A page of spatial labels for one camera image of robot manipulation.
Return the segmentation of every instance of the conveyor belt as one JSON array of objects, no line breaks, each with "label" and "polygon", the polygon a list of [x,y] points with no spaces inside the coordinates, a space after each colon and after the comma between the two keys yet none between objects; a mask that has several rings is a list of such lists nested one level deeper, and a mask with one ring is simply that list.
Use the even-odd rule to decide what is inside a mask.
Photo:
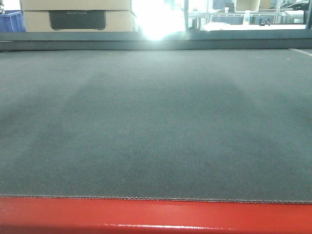
[{"label": "conveyor belt", "polygon": [[312,203],[307,55],[11,52],[0,64],[1,196]]}]

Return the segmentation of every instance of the gray felt surface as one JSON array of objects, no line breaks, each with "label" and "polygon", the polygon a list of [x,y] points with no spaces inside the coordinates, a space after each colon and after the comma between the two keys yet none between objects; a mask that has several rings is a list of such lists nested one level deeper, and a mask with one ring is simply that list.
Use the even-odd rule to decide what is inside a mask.
[{"label": "gray felt surface", "polygon": [[0,195],[312,202],[309,56],[12,52],[0,64]]}]

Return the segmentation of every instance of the cardboard box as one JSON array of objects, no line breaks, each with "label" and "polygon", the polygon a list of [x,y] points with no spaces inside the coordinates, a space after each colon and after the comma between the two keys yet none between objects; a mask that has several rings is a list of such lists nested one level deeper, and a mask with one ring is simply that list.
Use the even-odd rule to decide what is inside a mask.
[{"label": "cardboard box", "polygon": [[245,12],[247,10],[251,12],[259,11],[260,0],[236,0],[235,12]]},{"label": "cardboard box", "polygon": [[260,9],[269,9],[271,7],[271,0],[261,0]]},{"label": "cardboard box", "polygon": [[131,11],[105,11],[106,27],[98,29],[62,29],[51,27],[49,11],[24,11],[26,32],[136,32],[138,25]]},{"label": "cardboard box", "polygon": [[23,11],[131,10],[131,0],[20,0],[20,3]]}]

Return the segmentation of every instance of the blue crate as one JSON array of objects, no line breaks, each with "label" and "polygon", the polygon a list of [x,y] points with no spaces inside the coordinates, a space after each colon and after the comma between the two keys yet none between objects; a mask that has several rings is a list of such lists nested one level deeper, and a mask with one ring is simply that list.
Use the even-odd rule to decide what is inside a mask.
[{"label": "blue crate", "polygon": [[25,32],[20,11],[5,11],[0,14],[0,32]]}]

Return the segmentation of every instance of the red table edge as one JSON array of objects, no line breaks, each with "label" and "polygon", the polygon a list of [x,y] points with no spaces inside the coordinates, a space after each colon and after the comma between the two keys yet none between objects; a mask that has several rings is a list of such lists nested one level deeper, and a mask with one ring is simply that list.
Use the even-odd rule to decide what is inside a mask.
[{"label": "red table edge", "polygon": [[312,234],[312,205],[0,197],[0,233]]}]

